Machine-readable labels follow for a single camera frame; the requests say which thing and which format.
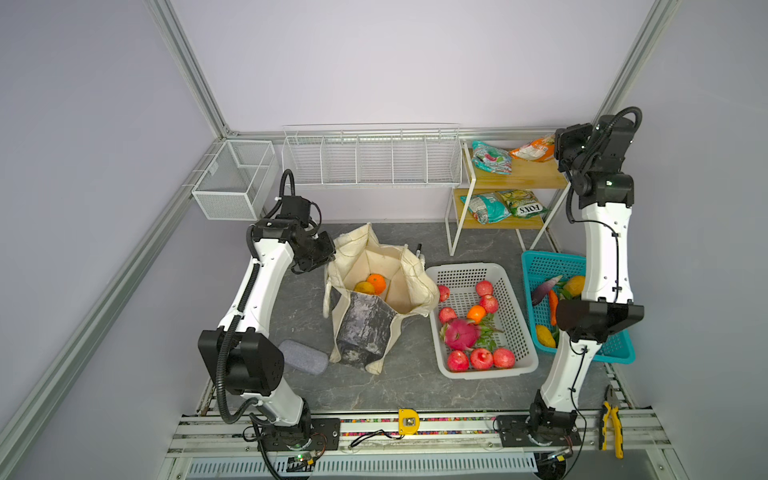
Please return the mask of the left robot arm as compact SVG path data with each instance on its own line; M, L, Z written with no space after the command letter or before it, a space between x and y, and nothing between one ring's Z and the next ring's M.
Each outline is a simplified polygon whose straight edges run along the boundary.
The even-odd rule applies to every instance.
M200 334L198 350L227 424L251 410L278 428L306 422L306 402L284 380L284 354L269 334L285 274L311 272L335 256L321 219L312 217L318 209L302 196L283 194L273 212L249 227L250 260L233 303L216 328Z

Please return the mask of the orange pink snack bag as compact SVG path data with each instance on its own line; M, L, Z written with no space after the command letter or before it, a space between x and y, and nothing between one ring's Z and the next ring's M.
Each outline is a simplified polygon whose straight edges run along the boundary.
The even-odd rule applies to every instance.
M554 158L554 150L555 135L552 134L511 150L510 156L528 162L543 163Z

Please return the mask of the beige canvas grocery bag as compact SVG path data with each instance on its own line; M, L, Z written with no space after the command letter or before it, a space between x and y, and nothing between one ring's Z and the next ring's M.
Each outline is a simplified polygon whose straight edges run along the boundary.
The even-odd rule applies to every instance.
M427 317L439 303L439 291L408 246L382 244L365 224L334 240L334 259L325 267L323 316L332 322L332 363L382 373L386 356L409 317ZM372 274L387 279L380 295L354 292Z

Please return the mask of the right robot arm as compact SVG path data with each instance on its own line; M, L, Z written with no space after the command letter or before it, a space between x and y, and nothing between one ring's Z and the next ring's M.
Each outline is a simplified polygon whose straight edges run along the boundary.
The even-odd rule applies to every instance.
M580 389L594 357L611 336L644 317L628 273L635 184L622 170L642 119L641 109L630 106L594 124L555 133L554 158L569 183L566 218L585 228L585 284L579 298L563 301L556 310L558 346L530 407L527 426L532 434L575 430Z

